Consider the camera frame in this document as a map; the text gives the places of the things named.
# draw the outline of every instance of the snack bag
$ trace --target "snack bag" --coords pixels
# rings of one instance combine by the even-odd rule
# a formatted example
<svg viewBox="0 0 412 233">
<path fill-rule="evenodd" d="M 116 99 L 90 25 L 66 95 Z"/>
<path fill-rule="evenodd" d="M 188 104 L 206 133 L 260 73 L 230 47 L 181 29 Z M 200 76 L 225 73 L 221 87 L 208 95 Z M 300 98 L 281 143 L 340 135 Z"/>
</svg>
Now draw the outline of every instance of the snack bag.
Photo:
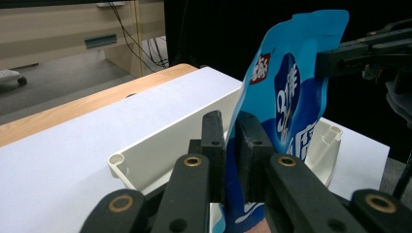
<svg viewBox="0 0 412 233">
<path fill-rule="evenodd" d="M 244 204 L 237 177 L 233 124 L 239 111 L 258 118 L 277 152 L 304 160 L 326 107 L 327 79 L 314 77 L 316 55 L 338 48 L 348 20 L 343 10 L 297 14 L 263 38 L 244 78 L 227 137 L 224 232 L 246 232 L 264 218 L 262 203 Z M 213 231 L 222 232 L 222 221 L 217 225 Z"/>
</svg>

